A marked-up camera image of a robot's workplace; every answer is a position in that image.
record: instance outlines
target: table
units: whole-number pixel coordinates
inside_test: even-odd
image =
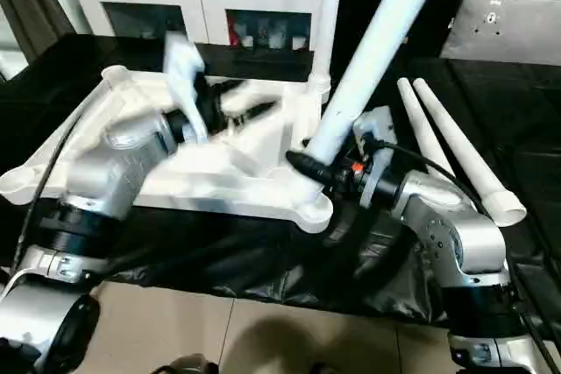
[[[67,36],[49,49],[0,87],[2,173],[39,147],[100,81],[104,67],[160,71],[162,49],[156,40],[82,35]],[[309,53],[294,57],[223,46],[200,50],[211,74],[305,81],[310,68]],[[400,145],[416,148],[395,85],[401,76],[427,80],[528,207],[523,222],[502,231],[546,313],[561,321],[561,68],[398,55],[369,107],[390,105]],[[451,163],[464,177],[453,159]],[[396,155],[393,169],[405,172],[411,164]],[[342,313],[445,322],[439,290],[418,243],[411,236],[397,236],[404,228],[384,213],[361,211],[341,198],[334,202],[332,223],[318,235],[291,222],[135,208],[119,247],[152,244],[153,252],[117,279]],[[52,205],[44,201],[40,209]],[[0,201],[0,264],[10,262],[24,212]]]

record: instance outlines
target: white tripod base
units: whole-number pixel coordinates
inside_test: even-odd
[[[103,81],[91,94],[96,95],[96,103],[68,140],[43,197],[64,193],[74,157],[97,142],[103,127],[146,108],[172,108],[166,78],[165,74],[130,72],[125,67],[105,69]],[[210,78],[210,83],[220,79]],[[224,97],[222,107],[237,115],[252,104],[271,100],[279,105],[242,130],[227,130],[203,145],[181,145],[172,158],[149,174],[134,204],[282,219],[294,221],[310,233],[324,230],[333,213],[330,200],[319,194],[303,206],[295,205],[291,186],[302,176],[285,160],[286,151],[298,148],[319,123],[321,103],[308,95],[307,85],[248,81]],[[25,164],[0,177],[0,194],[17,205],[31,201],[62,126]]]

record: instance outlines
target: white pillow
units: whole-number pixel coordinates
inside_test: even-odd
[[[561,65],[561,0],[462,0],[441,57]]]

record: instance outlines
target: curtain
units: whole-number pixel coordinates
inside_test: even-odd
[[[58,0],[0,0],[29,63],[69,32],[75,32]]]

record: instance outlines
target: white pipe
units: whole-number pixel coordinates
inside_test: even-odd
[[[331,89],[330,65],[333,51],[333,39],[337,26],[339,0],[323,0],[319,20],[319,32],[316,38],[312,71],[308,78],[308,91],[322,97],[323,102],[329,99]]]
[[[381,1],[315,136],[306,148],[308,155],[327,165],[333,161],[424,1]]]
[[[400,90],[401,99],[407,111],[411,127],[413,127],[413,132],[415,133],[415,138],[419,144],[421,154],[439,164],[444,170],[454,174],[446,155],[444,155],[442,146],[438,142],[435,132],[432,130],[432,127],[430,127],[423,107],[421,107],[419,100],[417,100],[415,91],[413,87],[411,87],[409,80],[407,78],[400,78],[400,80],[397,81],[397,88]],[[432,166],[427,166],[427,170],[434,177],[448,181],[446,177]]]
[[[413,82],[413,86],[495,223],[500,227],[507,227],[524,219],[526,208],[514,193],[502,185],[442,103],[438,101],[427,82],[417,79]]]

